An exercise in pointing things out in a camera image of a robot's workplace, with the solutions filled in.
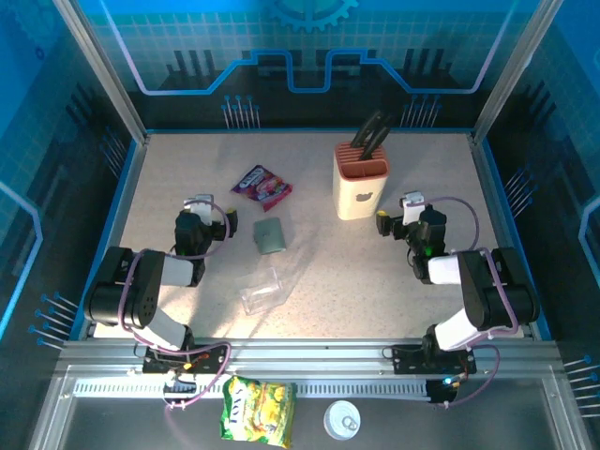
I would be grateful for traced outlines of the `yellow green chips bag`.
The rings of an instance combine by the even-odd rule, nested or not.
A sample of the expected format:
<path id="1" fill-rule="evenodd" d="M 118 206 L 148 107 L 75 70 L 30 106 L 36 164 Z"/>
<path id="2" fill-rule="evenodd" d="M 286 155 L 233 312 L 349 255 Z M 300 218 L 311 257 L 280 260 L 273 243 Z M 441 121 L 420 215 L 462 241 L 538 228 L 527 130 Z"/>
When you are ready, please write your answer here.
<path id="1" fill-rule="evenodd" d="M 220 437 L 227 441 L 292 446 L 296 386 L 233 376 L 223 385 Z"/>

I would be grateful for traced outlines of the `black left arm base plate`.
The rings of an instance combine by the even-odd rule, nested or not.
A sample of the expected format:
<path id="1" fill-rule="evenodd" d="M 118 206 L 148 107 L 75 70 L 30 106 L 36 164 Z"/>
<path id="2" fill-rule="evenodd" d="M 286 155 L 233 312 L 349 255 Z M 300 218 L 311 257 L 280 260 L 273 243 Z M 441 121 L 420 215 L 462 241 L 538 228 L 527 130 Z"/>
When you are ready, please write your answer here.
<path id="1" fill-rule="evenodd" d="M 142 359 L 144 374 L 216 374 L 224 362 L 226 347 L 219 346 L 208 352 L 192 355 L 172 355 L 147 350 Z"/>

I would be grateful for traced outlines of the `grey metal shelf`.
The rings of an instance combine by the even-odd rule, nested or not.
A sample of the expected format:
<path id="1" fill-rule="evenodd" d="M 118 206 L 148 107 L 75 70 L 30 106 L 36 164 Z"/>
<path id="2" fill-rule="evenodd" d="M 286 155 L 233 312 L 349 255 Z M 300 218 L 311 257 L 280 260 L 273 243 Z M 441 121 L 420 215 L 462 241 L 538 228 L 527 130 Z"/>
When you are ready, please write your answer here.
<path id="1" fill-rule="evenodd" d="M 218 391 L 184 411 L 162 398 L 76 397 L 77 381 L 52 382 L 30 443 L 23 450 L 281 450 L 220 437 Z M 361 415 L 348 441 L 323 427 L 326 409 L 347 400 Z M 474 399 L 450 409 L 424 401 L 300 398 L 292 450 L 600 450 L 600 419 L 585 423 L 556 374 L 536 380 L 496 379 Z"/>

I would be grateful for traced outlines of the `black controller box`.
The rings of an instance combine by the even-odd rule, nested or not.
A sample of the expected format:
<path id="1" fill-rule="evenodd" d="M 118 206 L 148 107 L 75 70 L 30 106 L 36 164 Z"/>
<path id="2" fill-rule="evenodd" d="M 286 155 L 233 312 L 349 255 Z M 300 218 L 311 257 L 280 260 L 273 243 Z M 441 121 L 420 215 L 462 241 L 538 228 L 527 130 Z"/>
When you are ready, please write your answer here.
<path id="1" fill-rule="evenodd" d="M 446 375 L 441 379 L 426 380 L 426 391 L 429 403 L 444 404 L 453 402 L 460 385 L 466 380 L 465 374 Z"/>

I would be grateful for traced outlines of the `purple candy packet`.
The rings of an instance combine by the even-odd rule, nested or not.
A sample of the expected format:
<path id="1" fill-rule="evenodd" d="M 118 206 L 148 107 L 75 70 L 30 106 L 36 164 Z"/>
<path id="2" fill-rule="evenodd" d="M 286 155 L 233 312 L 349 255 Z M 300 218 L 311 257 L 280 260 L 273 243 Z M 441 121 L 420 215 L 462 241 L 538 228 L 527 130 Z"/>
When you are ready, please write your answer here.
<path id="1" fill-rule="evenodd" d="M 231 192 L 259 203 L 262 210 L 268 212 L 293 192 L 293 186 L 263 165 L 256 165 L 232 187 Z"/>

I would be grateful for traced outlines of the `green leather card holder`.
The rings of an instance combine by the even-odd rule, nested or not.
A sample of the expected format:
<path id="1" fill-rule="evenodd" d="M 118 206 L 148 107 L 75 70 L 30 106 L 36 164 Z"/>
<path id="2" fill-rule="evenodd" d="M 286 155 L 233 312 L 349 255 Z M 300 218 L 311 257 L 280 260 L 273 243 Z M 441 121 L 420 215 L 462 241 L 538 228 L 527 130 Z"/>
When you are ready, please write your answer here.
<path id="1" fill-rule="evenodd" d="M 261 255 L 278 253 L 287 248 L 278 217 L 256 221 L 253 224 L 253 240 Z"/>

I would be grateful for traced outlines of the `aluminium table side rail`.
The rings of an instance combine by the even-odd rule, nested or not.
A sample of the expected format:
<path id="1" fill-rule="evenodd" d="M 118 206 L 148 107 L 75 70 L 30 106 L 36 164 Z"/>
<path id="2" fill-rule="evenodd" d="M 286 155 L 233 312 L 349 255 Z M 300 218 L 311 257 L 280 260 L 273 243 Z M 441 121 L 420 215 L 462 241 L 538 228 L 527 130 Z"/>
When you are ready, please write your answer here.
<path id="1" fill-rule="evenodd" d="M 533 291 L 539 300 L 539 316 L 535 322 L 529 324 L 529 334 L 536 340 L 552 340 L 543 304 L 540 302 L 539 291 L 535 286 L 533 274 L 518 235 L 516 220 L 504 191 L 504 182 L 501 179 L 488 139 L 485 138 L 481 143 L 472 142 L 471 151 L 498 246 L 511 247 L 517 251 Z"/>
<path id="2" fill-rule="evenodd" d="M 146 143 L 136 143 L 135 141 L 131 142 L 127 151 L 126 162 L 117 183 L 109 213 L 97 245 L 97 251 L 83 287 L 82 300 L 78 307 L 74 323 L 71 326 L 70 340 L 86 339 L 88 325 L 83 314 L 83 301 L 92 285 L 106 250 L 111 246 L 117 246 L 121 241 L 146 151 Z"/>

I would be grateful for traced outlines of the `silver tin can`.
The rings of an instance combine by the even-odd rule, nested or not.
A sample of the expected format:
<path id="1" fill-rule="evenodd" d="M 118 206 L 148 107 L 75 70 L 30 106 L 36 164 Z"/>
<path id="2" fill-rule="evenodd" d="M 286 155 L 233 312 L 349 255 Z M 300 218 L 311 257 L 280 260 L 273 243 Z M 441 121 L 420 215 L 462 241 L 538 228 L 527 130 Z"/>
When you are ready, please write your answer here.
<path id="1" fill-rule="evenodd" d="M 352 439 L 361 427 L 361 415 L 354 404 L 347 400 L 333 402 L 323 416 L 326 433 L 338 441 Z"/>

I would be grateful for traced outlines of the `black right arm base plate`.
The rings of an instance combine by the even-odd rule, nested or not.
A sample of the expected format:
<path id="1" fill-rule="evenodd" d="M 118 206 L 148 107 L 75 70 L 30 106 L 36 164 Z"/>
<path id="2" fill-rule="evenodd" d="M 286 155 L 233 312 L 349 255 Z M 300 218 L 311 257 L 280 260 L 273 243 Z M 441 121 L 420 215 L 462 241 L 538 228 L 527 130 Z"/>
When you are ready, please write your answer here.
<path id="1" fill-rule="evenodd" d="M 394 345 L 391 362 L 396 375 L 468 375 L 477 372 L 472 352 L 427 350 L 420 345 Z"/>

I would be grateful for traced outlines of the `black handled knife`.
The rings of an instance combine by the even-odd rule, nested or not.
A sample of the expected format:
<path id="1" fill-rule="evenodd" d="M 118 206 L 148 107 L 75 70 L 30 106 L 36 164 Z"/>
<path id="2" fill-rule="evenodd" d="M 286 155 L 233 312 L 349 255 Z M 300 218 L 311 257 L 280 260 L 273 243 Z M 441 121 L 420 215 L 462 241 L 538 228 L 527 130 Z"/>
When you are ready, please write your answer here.
<path id="1" fill-rule="evenodd" d="M 377 132 L 380 128 L 389 125 L 393 121 L 393 115 L 381 110 L 374 111 L 358 129 L 354 135 L 350 147 L 358 148 L 364 146 L 367 138 Z"/>
<path id="2" fill-rule="evenodd" d="M 363 148 L 363 152 L 359 157 L 360 161 L 372 159 L 373 152 L 381 146 L 390 132 L 390 127 L 381 127 L 375 131 L 369 138 L 367 144 Z"/>

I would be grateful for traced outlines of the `cream knife block orange top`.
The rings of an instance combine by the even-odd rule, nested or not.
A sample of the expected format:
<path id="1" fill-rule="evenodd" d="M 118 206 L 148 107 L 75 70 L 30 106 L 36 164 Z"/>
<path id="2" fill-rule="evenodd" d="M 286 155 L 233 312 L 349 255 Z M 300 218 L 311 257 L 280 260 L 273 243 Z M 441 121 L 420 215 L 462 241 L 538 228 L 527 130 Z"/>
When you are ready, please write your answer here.
<path id="1" fill-rule="evenodd" d="M 342 220 L 374 215 L 390 173 L 381 145 L 373 151 L 371 159 L 360 160 L 362 154 L 363 148 L 351 148 L 350 142 L 340 142 L 335 147 L 333 201 Z"/>

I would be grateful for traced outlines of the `aluminium frame post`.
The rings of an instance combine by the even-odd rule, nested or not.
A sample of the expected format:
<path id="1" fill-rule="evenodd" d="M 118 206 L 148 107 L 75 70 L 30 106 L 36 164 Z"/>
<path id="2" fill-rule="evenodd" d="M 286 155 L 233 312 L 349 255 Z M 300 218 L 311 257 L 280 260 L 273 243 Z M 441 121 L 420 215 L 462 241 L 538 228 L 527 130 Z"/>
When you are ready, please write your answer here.
<path id="1" fill-rule="evenodd" d="M 540 0 L 477 118 L 472 147 L 480 146 L 514 91 L 564 0 Z"/>
<path id="2" fill-rule="evenodd" d="M 78 2 L 76 0 L 52 0 L 52 3 L 60 13 L 70 34 L 76 40 L 132 139 L 137 144 L 146 144 L 147 131 L 143 121 Z"/>

